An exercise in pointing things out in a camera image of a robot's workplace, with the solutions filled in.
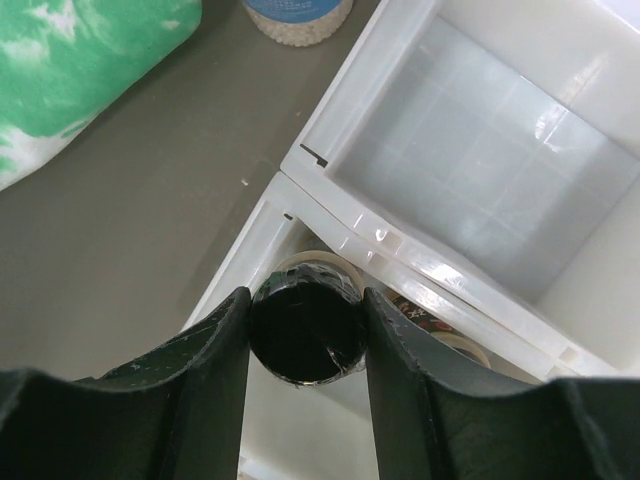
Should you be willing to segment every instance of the gray surface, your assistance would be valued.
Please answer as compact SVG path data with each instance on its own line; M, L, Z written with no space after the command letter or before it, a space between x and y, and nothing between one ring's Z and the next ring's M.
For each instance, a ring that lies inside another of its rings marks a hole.
M100 375L176 334L375 3L294 49L205 1L194 37L0 193L0 367Z

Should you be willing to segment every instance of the green and white fabric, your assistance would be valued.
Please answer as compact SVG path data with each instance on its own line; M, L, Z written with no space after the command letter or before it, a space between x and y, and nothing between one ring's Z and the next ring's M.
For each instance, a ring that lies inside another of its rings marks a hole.
M200 0L0 0L0 189L193 33Z

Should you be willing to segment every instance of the white jar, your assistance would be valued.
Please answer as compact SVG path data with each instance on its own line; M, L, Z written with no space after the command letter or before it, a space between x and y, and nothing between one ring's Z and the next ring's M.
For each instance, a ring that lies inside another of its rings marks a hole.
M243 0L258 28L278 43L306 47L327 38L345 21L353 0Z

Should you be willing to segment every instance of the black tape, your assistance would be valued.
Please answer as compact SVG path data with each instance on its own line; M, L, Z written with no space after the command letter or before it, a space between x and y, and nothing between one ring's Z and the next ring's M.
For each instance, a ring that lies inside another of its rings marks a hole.
M274 375L297 385L349 373L366 349L360 292L329 266L274 272L253 299L249 344Z

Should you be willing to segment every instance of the cylindrical container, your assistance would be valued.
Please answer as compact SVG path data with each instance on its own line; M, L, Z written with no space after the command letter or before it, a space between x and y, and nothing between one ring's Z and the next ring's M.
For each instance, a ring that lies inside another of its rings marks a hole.
M256 292L249 345L277 377L317 385L354 371L366 349L362 297L329 265L301 263L276 271Z
M329 38L353 0L243 0L258 28L278 43L307 47Z

